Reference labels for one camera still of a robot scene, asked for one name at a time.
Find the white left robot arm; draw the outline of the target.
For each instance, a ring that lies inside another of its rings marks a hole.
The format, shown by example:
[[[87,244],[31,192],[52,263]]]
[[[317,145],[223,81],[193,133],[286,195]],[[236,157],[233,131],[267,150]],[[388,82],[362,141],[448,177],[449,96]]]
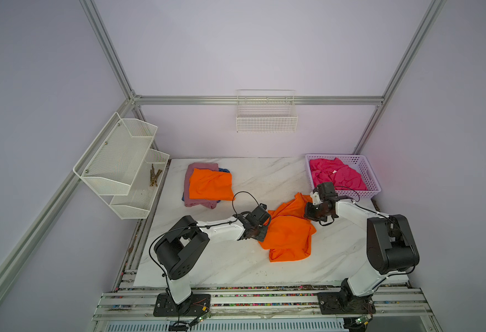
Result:
[[[166,294],[176,306],[192,297],[189,273],[211,243],[265,240],[271,215],[258,206],[219,221],[197,221],[186,215],[151,243],[148,253],[161,269]]]

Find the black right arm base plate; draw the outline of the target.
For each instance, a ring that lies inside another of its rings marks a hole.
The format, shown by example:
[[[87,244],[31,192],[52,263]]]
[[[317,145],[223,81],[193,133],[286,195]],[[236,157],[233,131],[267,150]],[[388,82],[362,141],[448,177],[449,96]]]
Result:
[[[371,296],[357,297],[343,292],[324,292],[318,293],[317,298],[323,315],[370,315],[376,311]]]

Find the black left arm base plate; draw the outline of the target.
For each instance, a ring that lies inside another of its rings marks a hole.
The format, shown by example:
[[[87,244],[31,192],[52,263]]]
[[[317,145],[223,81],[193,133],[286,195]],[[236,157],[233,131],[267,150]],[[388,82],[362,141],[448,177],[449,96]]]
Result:
[[[209,311],[211,294],[192,294],[181,304],[175,304],[167,293],[157,296],[153,311],[154,317],[198,317]]]

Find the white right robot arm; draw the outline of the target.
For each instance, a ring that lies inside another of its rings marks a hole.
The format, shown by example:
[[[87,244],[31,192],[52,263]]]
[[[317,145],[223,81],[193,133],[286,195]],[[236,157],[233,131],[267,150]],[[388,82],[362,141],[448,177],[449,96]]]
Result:
[[[305,207],[305,218],[321,225],[339,217],[364,225],[367,261],[341,282],[341,290],[318,294],[320,311],[324,315],[372,313],[372,296],[379,286],[391,277],[410,274],[419,264],[417,245],[407,218],[401,214],[370,210],[346,201],[344,196],[314,199]]]

